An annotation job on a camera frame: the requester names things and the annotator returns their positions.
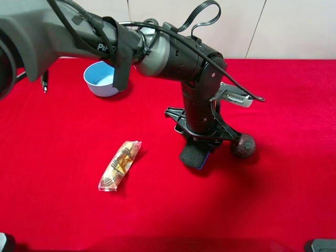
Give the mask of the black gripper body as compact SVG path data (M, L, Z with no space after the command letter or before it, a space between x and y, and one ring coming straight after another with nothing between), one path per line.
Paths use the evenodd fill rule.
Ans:
M185 108L168 107L167 118L176 123L175 129L186 139L196 143L207 143L212 148L219 147L223 141L238 142L240 133L230 127L220 114L220 105L211 107L186 106Z

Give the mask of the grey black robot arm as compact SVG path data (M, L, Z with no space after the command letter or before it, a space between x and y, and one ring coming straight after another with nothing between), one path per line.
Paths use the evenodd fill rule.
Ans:
M232 150L241 146L242 134L220 115L226 62L199 38L152 19L119 23L74 1L1 1L2 98L20 81L17 69L46 86L49 67L65 56L103 60L115 69L118 91L126 89L132 66L144 76L179 81L184 108L165 114L186 136L186 150L208 153L223 141Z

